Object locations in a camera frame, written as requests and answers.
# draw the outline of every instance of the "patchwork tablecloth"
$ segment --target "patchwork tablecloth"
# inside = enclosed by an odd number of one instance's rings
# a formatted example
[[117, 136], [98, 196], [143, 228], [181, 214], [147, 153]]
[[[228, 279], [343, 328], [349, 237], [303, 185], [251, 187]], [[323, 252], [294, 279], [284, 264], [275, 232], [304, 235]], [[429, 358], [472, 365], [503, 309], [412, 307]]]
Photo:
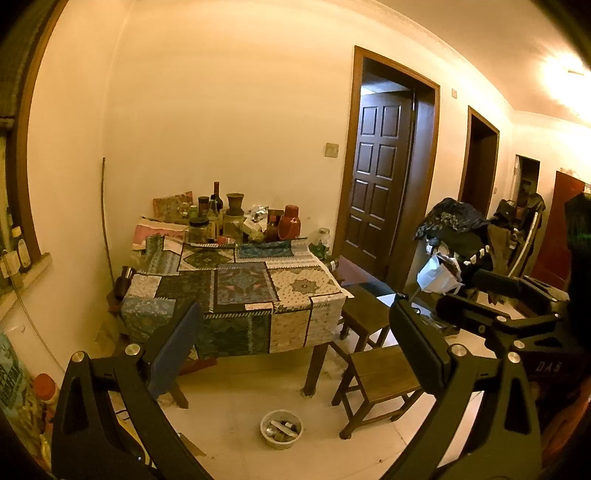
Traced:
[[121, 311], [134, 342], [167, 323], [181, 299], [203, 309], [199, 358], [282, 352], [332, 339], [346, 296], [306, 239], [179, 245], [154, 235], [145, 247]]

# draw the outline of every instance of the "paneled door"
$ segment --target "paneled door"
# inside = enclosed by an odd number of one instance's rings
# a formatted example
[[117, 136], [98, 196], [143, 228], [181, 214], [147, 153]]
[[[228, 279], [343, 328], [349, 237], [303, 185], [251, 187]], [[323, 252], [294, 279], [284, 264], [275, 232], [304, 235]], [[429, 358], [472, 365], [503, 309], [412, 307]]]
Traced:
[[362, 95], [343, 256], [383, 279], [400, 212], [413, 118], [412, 92]]
[[584, 190], [585, 183], [582, 180], [561, 171], [556, 172], [550, 215], [530, 276], [560, 290], [568, 288], [570, 275], [570, 250], [566, 241], [564, 204]]

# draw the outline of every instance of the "doorway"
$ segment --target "doorway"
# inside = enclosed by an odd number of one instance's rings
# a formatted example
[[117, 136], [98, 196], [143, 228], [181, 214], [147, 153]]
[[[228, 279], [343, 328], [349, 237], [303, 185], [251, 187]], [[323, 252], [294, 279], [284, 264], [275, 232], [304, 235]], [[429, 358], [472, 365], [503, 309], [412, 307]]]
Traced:
[[540, 162], [533, 158], [517, 155], [511, 200], [517, 204], [521, 197], [537, 193], [539, 178]]
[[333, 252], [394, 290], [404, 287], [426, 213], [438, 124], [437, 84], [355, 47]]
[[468, 107], [468, 136], [458, 201], [472, 205], [486, 218], [495, 185], [499, 130]]

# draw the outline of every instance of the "clothes pile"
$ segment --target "clothes pile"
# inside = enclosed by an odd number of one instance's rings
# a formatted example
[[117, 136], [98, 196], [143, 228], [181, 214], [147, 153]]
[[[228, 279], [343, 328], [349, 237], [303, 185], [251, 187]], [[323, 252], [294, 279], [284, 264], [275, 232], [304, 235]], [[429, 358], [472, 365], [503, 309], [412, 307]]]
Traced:
[[[500, 275], [512, 270], [513, 275], [521, 273], [544, 209], [542, 197], [533, 194], [519, 198], [517, 205], [501, 200], [494, 215], [486, 219], [472, 205], [448, 197], [428, 213], [415, 239], [425, 239], [427, 253], [437, 256], [440, 264], [450, 265], [454, 259], [460, 267], [454, 276], [471, 288], [472, 276], [481, 268]], [[515, 273], [517, 262], [520, 268]]]

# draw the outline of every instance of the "light switch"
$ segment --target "light switch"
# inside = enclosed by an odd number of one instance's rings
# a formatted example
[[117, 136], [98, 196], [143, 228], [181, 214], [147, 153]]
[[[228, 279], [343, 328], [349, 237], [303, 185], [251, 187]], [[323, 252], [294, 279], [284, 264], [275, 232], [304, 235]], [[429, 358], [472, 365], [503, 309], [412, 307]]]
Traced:
[[324, 146], [324, 156], [329, 158], [337, 158], [339, 156], [339, 144], [327, 143]]

